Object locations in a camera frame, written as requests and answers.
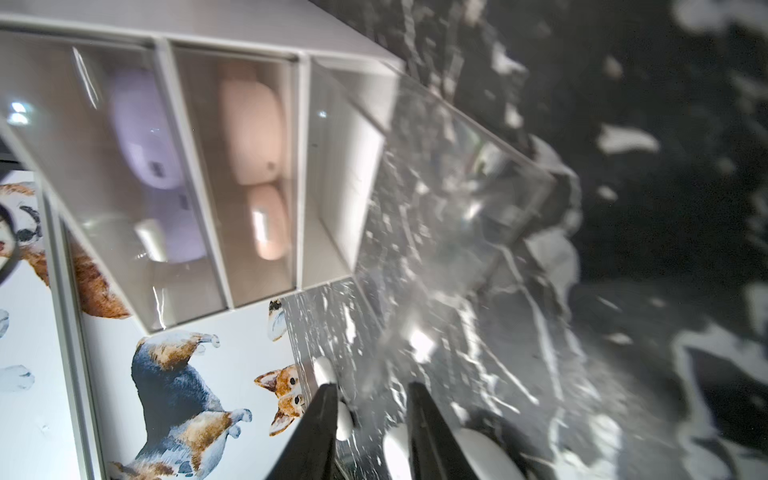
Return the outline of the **purple earphone case top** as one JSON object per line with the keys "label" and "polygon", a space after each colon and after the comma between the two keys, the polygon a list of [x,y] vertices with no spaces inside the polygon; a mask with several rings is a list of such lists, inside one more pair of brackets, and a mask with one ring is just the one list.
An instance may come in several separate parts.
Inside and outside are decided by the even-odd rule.
{"label": "purple earphone case top", "polygon": [[124,70],[109,85],[110,119],[120,150],[145,185],[173,190],[184,180],[164,101],[154,75]]}

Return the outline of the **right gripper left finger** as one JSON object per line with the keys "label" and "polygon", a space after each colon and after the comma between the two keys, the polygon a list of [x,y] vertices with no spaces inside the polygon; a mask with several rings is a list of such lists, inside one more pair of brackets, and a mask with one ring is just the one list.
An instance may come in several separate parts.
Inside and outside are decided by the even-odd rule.
{"label": "right gripper left finger", "polygon": [[335,463],[338,389],[320,386],[267,479],[331,479]]}

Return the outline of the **white earphone case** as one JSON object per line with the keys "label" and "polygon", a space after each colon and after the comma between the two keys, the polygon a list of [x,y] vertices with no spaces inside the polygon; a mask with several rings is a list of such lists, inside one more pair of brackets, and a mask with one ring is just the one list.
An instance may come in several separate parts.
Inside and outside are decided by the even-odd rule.
{"label": "white earphone case", "polygon": [[518,466],[489,437],[467,428],[457,429],[453,434],[478,479],[525,480]]}
{"label": "white earphone case", "polygon": [[386,432],[382,449],[391,479],[411,480],[408,430],[405,424],[397,424]]}
{"label": "white earphone case", "polygon": [[338,383],[333,364],[325,356],[317,357],[313,360],[313,373],[318,386]]}

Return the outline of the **white earphone case oval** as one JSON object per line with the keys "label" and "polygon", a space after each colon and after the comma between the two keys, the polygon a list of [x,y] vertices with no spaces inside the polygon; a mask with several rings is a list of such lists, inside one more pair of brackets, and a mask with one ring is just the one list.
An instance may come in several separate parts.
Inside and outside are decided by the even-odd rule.
{"label": "white earphone case oval", "polygon": [[347,441],[354,428],[354,422],[348,406],[343,402],[337,403],[337,424],[335,437],[339,442]]}

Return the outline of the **white mini drawer cabinet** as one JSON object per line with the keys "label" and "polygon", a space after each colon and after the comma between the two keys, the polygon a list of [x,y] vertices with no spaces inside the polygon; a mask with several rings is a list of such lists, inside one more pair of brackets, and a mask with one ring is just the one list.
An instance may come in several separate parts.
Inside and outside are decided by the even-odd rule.
{"label": "white mini drawer cabinet", "polygon": [[353,272],[402,68],[308,1],[5,1],[1,135],[154,333]]}

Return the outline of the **purple earphone case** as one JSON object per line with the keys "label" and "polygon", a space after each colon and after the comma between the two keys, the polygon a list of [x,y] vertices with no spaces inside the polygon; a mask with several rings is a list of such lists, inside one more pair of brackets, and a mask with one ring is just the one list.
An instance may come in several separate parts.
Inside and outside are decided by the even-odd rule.
{"label": "purple earphone case", "polygon": [[124,70],[109,85],[110,119],[120,150],[145,185],[173,190],[184,180],[164,101],[154,75]]}
{"label": "purple earphone case", "polygon": [[197,214],[183,188],[147,189],[143,218],[134,232],[150,260],[181,264],[206,256]]}

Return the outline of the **pink earphone case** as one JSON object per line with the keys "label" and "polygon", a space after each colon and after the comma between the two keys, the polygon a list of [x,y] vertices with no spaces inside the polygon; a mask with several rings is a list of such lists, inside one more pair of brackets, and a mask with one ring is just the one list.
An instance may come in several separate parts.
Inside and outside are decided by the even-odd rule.
{"label": "pink earphone case", "polygon": [[269,183],[285,161],[285,119],[273,89],[255,80],[227,79],[220,88],[224,139],[240,185]]}
{"label": "pink earphone case", "polygon": [[247,200],[258,255],[268,261],[283,258],[289,247],[289,224],[279,191],[271,184],[253,186]]}

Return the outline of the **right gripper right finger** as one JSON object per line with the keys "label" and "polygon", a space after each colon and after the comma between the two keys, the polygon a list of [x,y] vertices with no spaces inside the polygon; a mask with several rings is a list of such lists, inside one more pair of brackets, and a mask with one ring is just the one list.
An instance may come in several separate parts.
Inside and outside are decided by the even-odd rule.
{"label": "right gripper right finger", "polygon": [[413,479],[478,479],[422,383],[407,386],[406,426]]}

